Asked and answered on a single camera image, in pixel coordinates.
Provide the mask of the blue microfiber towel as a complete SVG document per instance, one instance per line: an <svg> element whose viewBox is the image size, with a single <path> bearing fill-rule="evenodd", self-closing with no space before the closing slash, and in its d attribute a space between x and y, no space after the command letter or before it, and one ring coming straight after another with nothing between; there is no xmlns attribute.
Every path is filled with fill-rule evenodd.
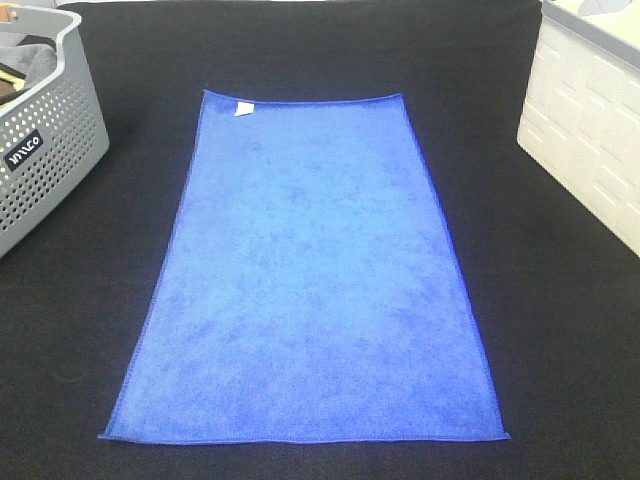
<svg viewBox="0 0 640 480"><path fill-rule="evenodd" d="M404 99L203 96L106 440L507 438Z"/></svg>

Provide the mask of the black table cloth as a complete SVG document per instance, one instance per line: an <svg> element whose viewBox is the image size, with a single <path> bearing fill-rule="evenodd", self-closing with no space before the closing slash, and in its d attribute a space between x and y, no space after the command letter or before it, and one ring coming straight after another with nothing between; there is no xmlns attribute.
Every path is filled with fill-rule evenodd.
<svg viewBox="0 0 640 480"><path fill-rule="evenodd" d="M534 1L81 3L108 154L1 261L5 479L635 479L639 260L516 142ZM510 439L100 439L165 255L205 89L402 93Z"/></svg>

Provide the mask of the white plastic storage box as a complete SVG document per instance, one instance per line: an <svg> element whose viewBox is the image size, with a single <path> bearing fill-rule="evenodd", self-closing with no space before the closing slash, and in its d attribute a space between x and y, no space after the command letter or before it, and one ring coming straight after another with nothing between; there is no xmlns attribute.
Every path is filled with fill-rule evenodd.
<svg viewBox="0 0 640 480"><path fill-rule="evenodd" d="M518 144L639 250L639 4L545 1Z"/></svg>

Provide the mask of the grey perforated plastic basket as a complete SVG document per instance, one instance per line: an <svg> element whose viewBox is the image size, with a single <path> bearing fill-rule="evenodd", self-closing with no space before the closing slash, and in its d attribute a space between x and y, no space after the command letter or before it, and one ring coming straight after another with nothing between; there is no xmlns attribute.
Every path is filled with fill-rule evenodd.
<svg viewBox="0 0 640 480"><path fill-rule="evenodd" d="M3 4L6 33L48 38L55 70L1 109L1 251L7 253L84 179L109 137L79 14Z"/></svg>

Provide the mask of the grey cloth in basket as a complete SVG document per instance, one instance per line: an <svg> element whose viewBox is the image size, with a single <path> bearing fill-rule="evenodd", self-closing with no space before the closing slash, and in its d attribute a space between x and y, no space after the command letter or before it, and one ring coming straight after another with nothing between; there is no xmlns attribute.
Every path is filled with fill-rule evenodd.
<svg viewBox="0 0 640 480"><path fill-rule="evenodd" d="M23 75L24 87L29 89L56 70L56 51L46 44L2 46L1 67Z"/></svg>

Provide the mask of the yellow and brown cloth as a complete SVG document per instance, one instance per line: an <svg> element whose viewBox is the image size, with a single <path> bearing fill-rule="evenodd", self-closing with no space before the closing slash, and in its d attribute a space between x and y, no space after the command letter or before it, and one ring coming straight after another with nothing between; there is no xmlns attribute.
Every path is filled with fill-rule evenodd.
<svg viewBox="0 0 640 480"><path fill-rule="evenodd" d="M18 98L25 89L26 75L18 70L1 64L0 67L0 105L6 104Z"/></svg>

